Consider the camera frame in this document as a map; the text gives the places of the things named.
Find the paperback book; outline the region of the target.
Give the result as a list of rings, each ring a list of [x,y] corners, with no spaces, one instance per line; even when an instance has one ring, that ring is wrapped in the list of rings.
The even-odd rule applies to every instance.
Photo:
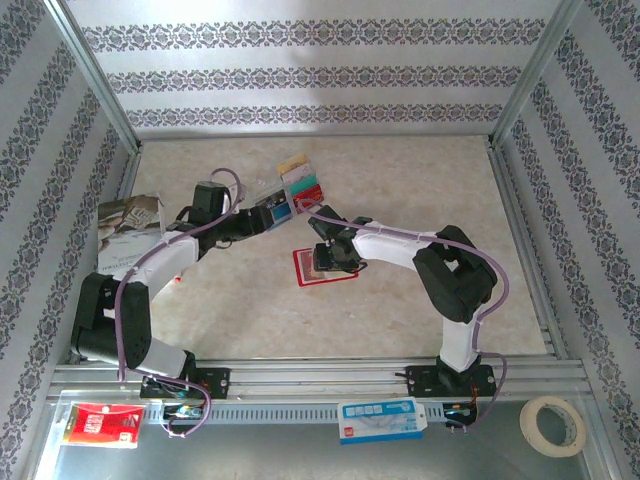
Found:
[[[98,265],[104,275],[128,270],[154,247],[165,231],[158,192],[136,195],[98,207]]]

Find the aluminium frame post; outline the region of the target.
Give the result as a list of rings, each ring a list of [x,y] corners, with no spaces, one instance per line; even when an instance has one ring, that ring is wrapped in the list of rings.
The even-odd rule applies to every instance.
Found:
[[[98,63],[66,0],[42,0],[69,50],[75,56],[88,86],[94,91],[109,121],[124,141],[129,153],[138,153],[141,141]]]
[[[493,147],[500,146],[521,113],[531,91],[542,76],[558,43],[565,35],[584,0],[559,0],[545,30],[540,36],[531,57],[519,77],[504,109],[489,135]]]

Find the small controller board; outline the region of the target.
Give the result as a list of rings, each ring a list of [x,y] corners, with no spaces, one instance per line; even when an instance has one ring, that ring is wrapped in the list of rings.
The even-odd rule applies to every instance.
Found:
[[[163,419],[171,420],[199,420],[203,413],[203,407],[197,405],[166,405],[163,410]]]
[[[470,426],[477,419],[477,406],[474,402],[444,403],[443,409],[447,427]]]

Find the masking tape roll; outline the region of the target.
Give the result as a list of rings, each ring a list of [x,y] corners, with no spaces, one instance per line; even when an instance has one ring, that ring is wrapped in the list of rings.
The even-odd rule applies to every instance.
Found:
[[[548,440],[538,426],[538,414],[550,410],[563,422],[565,437],[562,443]],[[529,400],[522,408],[519,425],[525,440],[540,454],[550,458],[569,458],[585,447],[587,427],[579,412],[566,400],[556,396],[540,396]]]

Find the wide aluminium mounting rail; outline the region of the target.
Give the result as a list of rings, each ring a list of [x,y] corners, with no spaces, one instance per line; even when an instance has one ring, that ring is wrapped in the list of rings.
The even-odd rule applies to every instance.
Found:
[[[204,368],[228,368],[230,402],[327,403],[341,399],[400,397],[407,393],[402,377],[410,365],[433,365],[433,358],[289,358],[202,361]],[[138,396],[141,376],[116,380],[116,368],[85,361],[55,368],[46,393],[53,402],[65,394],[95,398]],[[500,398],[524,400],[538,395],[590,395],[592,385],[583,362],[550,355],[516,356],[507,360]]]

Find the white VIP card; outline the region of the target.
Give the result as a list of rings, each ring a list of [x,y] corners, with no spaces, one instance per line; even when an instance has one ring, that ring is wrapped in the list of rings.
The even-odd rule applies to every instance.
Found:
[[[311,165],[309,163],[305,163],[282,174],[281,180],[285,185],[292,185],[306,177],[309,177],[313,173],[314,170]]]

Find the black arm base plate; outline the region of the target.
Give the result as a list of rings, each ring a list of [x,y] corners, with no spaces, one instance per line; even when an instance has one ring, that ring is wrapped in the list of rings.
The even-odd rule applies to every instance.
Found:
[[[200,385],[206,389],[213,400],[226,399],[230,387],[231,370],[228,368],[198,368],[194,377],[188,381]],[[204,399],[201,391],[177,385],[175,383],[161,383],[145,376],[140,388],[140,397],[143,399],[173,399],[173,400],[200,400]]]
[[[407,390],[416,398],[491,397],[497,390],[494,372],[489,365],[479,365],[461,374],[436,365],[406,368]]]

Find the blue white packet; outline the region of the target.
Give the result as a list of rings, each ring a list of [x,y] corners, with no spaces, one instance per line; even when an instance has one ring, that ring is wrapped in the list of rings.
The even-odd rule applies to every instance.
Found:
[[[425,409],[412,397],[337,406],[342,445],[421,439],[428,427]]]

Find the red card holder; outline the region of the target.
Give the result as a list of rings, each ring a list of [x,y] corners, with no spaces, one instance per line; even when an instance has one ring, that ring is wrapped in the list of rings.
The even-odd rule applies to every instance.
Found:
[[[313,249],[305,248],[292,252],[296,278],[300,287],[308,287],[325,283],[335,283],[355,279],[358,273],[337,271],[318,271],[313,263]]]

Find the black VIP card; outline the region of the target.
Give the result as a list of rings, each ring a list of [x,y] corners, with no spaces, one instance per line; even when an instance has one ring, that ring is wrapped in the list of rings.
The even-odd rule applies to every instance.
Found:
[[[286,194],[283,190],[276,191],[264,196],[256,201],[257,206],[264,206],[268,210],[277,209],[280,205],[286,204]]]

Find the gold VIP card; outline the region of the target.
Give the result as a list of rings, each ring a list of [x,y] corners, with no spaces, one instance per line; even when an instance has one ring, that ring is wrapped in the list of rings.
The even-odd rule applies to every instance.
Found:
[[[280,176],[285,175],[291,170],[298,168],[301,165],[304,165],[308,162],[308,157],[300,152],[297,153],[290,158],[280,162],[277,164],[277,171]]]

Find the aluminium frame rail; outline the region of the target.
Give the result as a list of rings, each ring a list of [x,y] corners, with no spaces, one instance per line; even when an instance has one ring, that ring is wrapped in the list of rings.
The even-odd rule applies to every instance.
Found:
[[[221,139],[253,139],[253,138],[328,138],[328,137],[462,137],[462,136],[493,136],[493,127],[485,127],[484,124],[329,124],[329,125],[304,125],[302,128],[292,130],[283,129],[240,129],[214,131],[198,128],[159,128],[141,129],[136,133],[142,142],[151,141],[186,141],[186,140],[221,140]]]
[[[135,181],[137,169],[143,154],[144,146],[140,145],[138,151],[135,154],[131,154],[127,160],[126,165],[123,167],[121,175],[118,180],[116,191],[111,198],[111,201],[120,200],[126,197],[131,189],[131,184]],[[86,358],[77,354],[72,348],[69,349],[66,364],[78,365],[85,361]]]
[[[558,327],[552,300],[545,287],[542,270],[535,255],[534,244],[527,230],[526,216],[519,206],[516,190],[507,171],[506,160],[493,145],[490,137],[485,138],[485,148],[532,301],[533,310],[538,320],[539,330],[545,341],[547,354],[554,356],[558,360],[568,360],[570,354],[566,349]]]

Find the red card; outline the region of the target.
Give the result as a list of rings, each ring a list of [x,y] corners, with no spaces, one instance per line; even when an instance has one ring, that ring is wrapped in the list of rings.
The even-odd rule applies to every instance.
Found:
[[[319,184],[309,187],[293,196],[293,203],[297,214],[312,208],[324,200],[324,193]]]

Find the clear acrylic card stand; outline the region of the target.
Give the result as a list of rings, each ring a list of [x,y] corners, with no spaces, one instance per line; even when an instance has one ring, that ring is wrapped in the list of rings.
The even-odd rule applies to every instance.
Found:
[[[276,165],[277,178],[254,194],[254,204],[266,209],[273,230],[324,201],[316,171],[305,153],[297,153]]]

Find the red gold packet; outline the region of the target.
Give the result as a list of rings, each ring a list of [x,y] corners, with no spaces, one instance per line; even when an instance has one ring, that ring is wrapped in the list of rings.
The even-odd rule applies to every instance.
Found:
[[[141,405],[75,403],[65,426],[63,443],[135,449],[144,412]]]

